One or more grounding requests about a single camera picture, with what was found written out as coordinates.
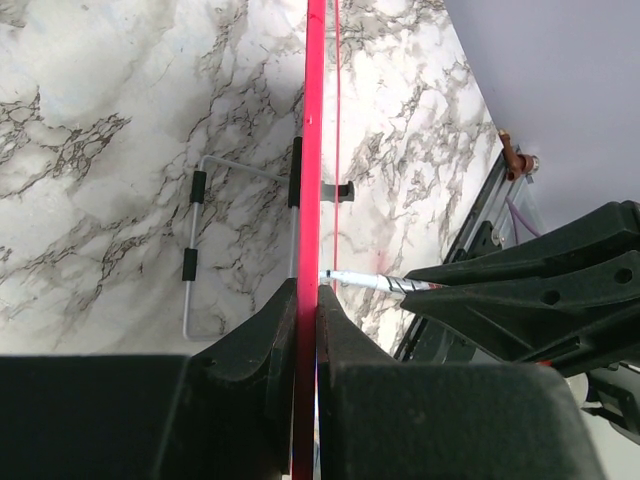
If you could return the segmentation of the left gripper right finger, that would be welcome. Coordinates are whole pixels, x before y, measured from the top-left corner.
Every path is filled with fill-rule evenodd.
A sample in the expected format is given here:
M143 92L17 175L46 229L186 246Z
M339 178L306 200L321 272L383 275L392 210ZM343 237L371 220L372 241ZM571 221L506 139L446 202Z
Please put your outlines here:
M566 381L537 365L401 363L321 287L325 479L601 479Z

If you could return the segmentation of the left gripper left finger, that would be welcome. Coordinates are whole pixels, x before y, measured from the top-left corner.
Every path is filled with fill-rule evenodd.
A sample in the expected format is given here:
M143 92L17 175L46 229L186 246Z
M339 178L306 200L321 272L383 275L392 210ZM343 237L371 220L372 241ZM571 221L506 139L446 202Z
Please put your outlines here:
M296 284L192 356L5 356L5 479L279 479Z

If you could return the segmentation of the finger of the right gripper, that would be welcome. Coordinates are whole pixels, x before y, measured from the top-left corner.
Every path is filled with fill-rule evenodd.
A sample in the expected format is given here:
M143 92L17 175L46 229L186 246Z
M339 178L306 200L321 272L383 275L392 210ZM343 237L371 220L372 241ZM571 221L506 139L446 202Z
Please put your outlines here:
M611 353L639 344L639 254L548 278L411 293L402 308L500 360L565 359L565 344Z
M474 259L412 270L407 277L446 286L549 278L638 248L639 204L630 200L609 202L521 245Z

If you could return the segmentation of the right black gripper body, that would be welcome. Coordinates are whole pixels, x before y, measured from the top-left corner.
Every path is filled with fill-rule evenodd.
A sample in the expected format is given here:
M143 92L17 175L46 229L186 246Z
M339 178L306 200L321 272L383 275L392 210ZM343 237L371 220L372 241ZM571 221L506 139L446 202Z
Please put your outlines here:
M599 417L627 440L639 443L639 346L556 344L521 349L521 363L556 369L578 390L579 408Z

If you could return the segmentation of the blue whiteboard marker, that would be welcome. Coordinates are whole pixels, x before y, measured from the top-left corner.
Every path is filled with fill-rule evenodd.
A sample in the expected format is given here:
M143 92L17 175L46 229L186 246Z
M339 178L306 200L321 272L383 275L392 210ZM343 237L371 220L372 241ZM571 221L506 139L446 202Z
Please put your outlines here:
M344 285L399 295L444 288L442 284L428 281L340 270L320 270L319 280L321 282L337 282Z

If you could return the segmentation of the pink framed whiteboard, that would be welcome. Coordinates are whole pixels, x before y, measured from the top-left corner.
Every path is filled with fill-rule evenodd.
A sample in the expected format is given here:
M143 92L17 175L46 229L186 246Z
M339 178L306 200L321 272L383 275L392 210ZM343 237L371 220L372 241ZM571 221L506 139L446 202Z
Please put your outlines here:
M325 1L315 0L308 3L292 444L292 477L294 479L311 479L314 470L316 308L319 290L326 10L327 3Z

